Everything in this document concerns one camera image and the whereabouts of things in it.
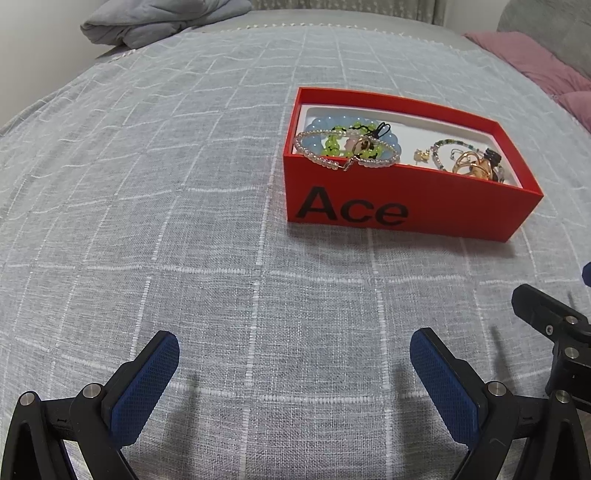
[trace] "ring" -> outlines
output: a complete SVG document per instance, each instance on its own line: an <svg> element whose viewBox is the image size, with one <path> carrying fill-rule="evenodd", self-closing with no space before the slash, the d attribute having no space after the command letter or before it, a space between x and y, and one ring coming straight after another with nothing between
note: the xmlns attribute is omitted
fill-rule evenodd
<svg viewBox="0 0 591 480"><path fill-rule="evenodd" d="M349 137L351 139L355 139L356 142L352 148L351 158L349 158L344 164L341 164L336 160L331 160L329 158L323 157L322 155L318 155L302 145L302 140L304 138L321 137L322 135L325 137L334 135L339 138ZM392 154L387 158L363 158L361 155L364 151L367 151L371 145L373 145L374 148L376 146L381 147L382 150L388 150L392 152ZM354 129L348 129L347 131L311 130L307 132L300 132L295 136L294 147L299 154L305 156L308 160L323 167L330 168L331 170L338 170L341 168L342 170L347 171L355 162L367 168L389 167L390 165L400 162L400 155L398 152L396 152L392 145L389 145L386 142L374 137L360 135L360 133Z"/></svg>
<svg viewBox="0 0 591 480"><path fill-rule="evenodd" d="M435 142L433 144L433 146L430 148L431 153L433 154L433 161L435 162L435 165L437 166L437 168L439 168L439 170L443 170L443 171L446 171L446 169L443 166L443 164L441 163L441 160L439 160L439 147L441 147L442 145L460 145L461 147L466 147L468 150L471 150L477 154L482 154L480 149L476 148L474 145L470 145L469 143L463 142L462 140L453 140L451 138L446 138L445 140L440 140L438 142ZM456 153L456 151L459 151L459 150L460 150L459 148L454 148L452 150L452 155L451 155L452 160L455 160L454 154Z"/></svg>
<svg viewBox="0 0 591 480"><path fill-rule="evenodd" d="M462 168L469 168L466 173L460 173ZM452 168L453 173L460 175L467 175L469 177L476 177L477 179L492 180L491 163L488 160L481 159L476 152L468 151L460 155L454 163Z"/></svg>

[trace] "metal screw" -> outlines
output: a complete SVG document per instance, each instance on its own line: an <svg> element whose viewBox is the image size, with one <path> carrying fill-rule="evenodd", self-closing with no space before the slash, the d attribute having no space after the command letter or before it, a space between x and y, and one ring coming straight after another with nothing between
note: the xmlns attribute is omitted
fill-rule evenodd
<svg viewBox="0 0 591 480"><path fill-rule="evenodd" d="M564 354L573 360L579 356L579 351L576 348L568 346L564 349Z"/></svg>
<svg viewBox="0 0 591 480"><path fill-rule="evenodd" d="M100 385L97 383L91 383L84 387L82 395L86 398L95 398L100 393Z"/></svg>
<svg viewBox="0 0 591 480"><path fill-rule="evenodd" d="M558 400L561 403L568 403L570 401L570 395L566 393L564 390L557 390L556 400Z"/></svg>
<svg viewBox="0 0 591 480"><path fill-rule="evenodd" d="M507 387L501 382L491 382L488 384L488 391L496 397L502 397L507 393Z"/></svg>
<svg viewBox="0 0 591 480"><path fill-rule="evenodd" d="M33 395L31 392L27 392L27 393L23 394L20 399L21 405L23 407L30 405L34 401L35 401L35 395Z"/></svg>

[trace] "bed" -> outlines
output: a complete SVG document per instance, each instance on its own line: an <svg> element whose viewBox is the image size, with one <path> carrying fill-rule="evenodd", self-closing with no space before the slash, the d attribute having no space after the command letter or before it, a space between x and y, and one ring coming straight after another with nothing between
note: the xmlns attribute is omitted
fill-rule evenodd
<svg viewBox="0 0 591 480"><path fill-rule="evenodd" d="M493 118L544 200L506 244L288 225L300 85ZM589 310L590 150L516 70L412 21L251 12L102 59L0 130L0 448L19 394L105 382L164 329L181 360L124 451L139 478L451 477L465 451L410 336L431 326L485 381L543 395L551 343L511 292Z"/></svg>

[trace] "light blue beaded bracelet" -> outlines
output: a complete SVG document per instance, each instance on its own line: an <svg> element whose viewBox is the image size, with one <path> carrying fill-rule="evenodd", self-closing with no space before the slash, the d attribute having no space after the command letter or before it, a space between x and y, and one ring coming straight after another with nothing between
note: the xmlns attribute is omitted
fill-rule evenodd
<svg viewBox="0 0 591 480"><path fill-rule="evenodd" d="M372 120L360 116L350 116L350 115L329 115L324 117L319 117L313 120L304 131L310 132L314 130L332 130L336 129L336 127L343 127L346 129L350 128L363 128L363 127L370 127L372 129L377 128L382 122L377 120ZM390 130L387 131L384 135L381 135L379 139L388 145L390 145L398 155L402 153L402 148L398 144L398 137L394 135ZM314 152L316 155L322 154L323 150L325 150L324 145L322 144L322 138L320 135L307 137L302 139L302 145L306 147L308 150ZM389 156L388 152L382 152L379 156L379 159L384 159Z"/></svg>

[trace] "red box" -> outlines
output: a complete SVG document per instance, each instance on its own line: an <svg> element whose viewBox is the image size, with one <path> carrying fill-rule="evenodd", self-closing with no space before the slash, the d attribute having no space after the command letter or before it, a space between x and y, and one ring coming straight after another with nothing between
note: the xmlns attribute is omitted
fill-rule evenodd
<svg viewBox="0 0 591 480"><path fill-rule="evenodd" d="M521 188L395 164L330 170L293 153L302 105L404 113L492 135ZM434 103L380 93L301 87L283 150L290 222L387 228L506 242L543 198L523 157L495 121Z"/></svg>

